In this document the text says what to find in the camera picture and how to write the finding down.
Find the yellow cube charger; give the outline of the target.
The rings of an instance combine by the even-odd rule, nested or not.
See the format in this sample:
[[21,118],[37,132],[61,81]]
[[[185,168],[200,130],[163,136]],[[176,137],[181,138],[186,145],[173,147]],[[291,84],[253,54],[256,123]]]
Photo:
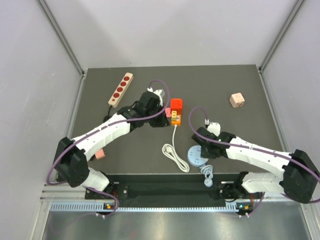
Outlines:
[[179,122],[180,121],[180,116],[178,115],[177,111],[173,110],[171,112],[171,121],[172,122]]

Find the blue round power socket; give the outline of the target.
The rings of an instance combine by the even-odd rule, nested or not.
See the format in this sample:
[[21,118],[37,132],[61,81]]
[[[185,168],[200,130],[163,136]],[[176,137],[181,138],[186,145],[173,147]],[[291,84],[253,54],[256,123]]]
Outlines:
[[208,158],[201,157],[202,147],[200,145],[192,146],[187,152],[188,162],[197,168],[205,165],[208,162]]

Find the orange power strip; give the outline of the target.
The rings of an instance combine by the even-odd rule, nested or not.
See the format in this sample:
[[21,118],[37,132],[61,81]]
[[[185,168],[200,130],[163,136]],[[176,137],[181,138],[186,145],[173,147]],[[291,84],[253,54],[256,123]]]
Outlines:
[[180,126],[181,125],[181,120],[182,120],[182,114],[179,114],[179,121],[178,122],[172,122],[171,121],[171,124],[174,126],[174,125],[177,125],[177,126]]

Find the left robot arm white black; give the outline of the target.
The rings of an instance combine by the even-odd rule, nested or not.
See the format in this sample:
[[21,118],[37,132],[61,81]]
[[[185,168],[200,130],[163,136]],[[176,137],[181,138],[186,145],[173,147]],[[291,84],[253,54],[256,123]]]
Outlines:
[[148,88],[133,105],[122,107],[93,130],[74,139],[62,138],[54,157],[55,170],[70,187],[93,188],[102,198],[109,198],[114,191],[113,185],[104,173],[90,168],[88,161],[98,150],[146,123],[153,128],[167,127],[164,95],[162,89]]

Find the red plug adapter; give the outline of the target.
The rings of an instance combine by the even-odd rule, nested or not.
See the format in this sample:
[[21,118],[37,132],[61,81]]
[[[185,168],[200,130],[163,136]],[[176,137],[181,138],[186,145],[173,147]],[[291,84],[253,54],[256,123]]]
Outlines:
[[172,98],[170,101],[171,111],[176,111],[178,115],[182,114],[183,100],[181,98]]

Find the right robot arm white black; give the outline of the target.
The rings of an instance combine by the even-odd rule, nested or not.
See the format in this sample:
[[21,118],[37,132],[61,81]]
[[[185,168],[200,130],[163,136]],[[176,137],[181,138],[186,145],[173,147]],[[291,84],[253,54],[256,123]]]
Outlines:
[[320,172],[306,152],[299,149],[293,153],[271,150],[229,132],[216,135],[205,127],[195,130],[191,138],[201,146],[203,158],[224,157],[266,171],[241,172],[233,184],[233,192],[237,197],[245,198],[253,193],[277,193],[298,203],[313,203],[312,196]]

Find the pink square adapter plug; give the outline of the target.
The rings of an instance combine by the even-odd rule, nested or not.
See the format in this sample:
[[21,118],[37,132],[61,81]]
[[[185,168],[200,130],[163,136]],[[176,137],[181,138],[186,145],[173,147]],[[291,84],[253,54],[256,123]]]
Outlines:
[[171,118],[172,117],[172,110],[171,110],[170,107],[167,107],[165,109],[165,115],[166,115],[167,118]]

